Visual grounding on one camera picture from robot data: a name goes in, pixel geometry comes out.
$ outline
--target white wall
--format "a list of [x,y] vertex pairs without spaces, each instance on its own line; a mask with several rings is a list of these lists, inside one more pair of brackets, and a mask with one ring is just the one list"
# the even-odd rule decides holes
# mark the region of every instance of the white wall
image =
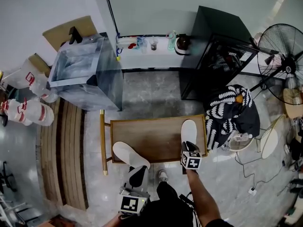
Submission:
[[0,70],[20,67],[34,53],[52,65],[56,51],[42,32],[86,15],[106,31],[95,0],[0,0]]
[[277,0],[110,0],[121,35],[190,34],[198,6],[239,16],[254,36]]
[[290,24],[303,32],[303,0],[284,0],[273,24]]

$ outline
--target wooden table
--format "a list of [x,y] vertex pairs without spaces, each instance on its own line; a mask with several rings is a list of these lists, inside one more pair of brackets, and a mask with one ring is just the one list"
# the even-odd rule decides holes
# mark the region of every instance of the wooden table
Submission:
[[[114,153],[113,145],[122,141],[130,145],[150,163],[179,161],[181,157],[181,127],[191,119],[197,126],[196,145],[203,157],[207,156],[204,115],[182,116],[142,120],[111,120],[104,122],[104,111],[100,111],[100,134],[103,174],[107,175],[107,161],[123,163]],[[110,127],[112,157],[106,159],[105,126]]]

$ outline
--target sneaker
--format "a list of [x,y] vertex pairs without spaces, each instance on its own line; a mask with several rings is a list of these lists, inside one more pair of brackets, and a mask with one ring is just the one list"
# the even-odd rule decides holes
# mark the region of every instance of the sneaker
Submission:
[[169,181],[169,178],[167,177],[166,171],[165,170],[160,170],[159,171],[159,183],[160,182],[167,182]]

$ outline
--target black strap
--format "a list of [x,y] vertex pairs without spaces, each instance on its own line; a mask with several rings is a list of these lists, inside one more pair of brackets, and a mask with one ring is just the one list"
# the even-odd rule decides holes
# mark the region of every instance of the black strap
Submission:
[[113,9],[112,9],[112,6],[110,5],[109,0],[107,0],[107,4],[108,4],[109,11],[110,11],[110,15],[112,16],[112,20],[113,20],[115,28],[116,28],[116,33],[119,34],[117,24],[116,24],[116,21],[115,21],[115,17],[114,17],[114,13],[113,13]]

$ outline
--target black and white patterned cloth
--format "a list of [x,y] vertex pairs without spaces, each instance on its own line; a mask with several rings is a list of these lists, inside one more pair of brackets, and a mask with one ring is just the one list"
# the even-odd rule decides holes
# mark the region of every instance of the black and white patterned cloth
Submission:
[[[236,97],[243,96],[243,103],[237,103]],[[204,102],[207,120],[207,148],[222,146],[234,131],[259,135],[260,119],[250,91],[240,85],[226,86],[216,91]]]

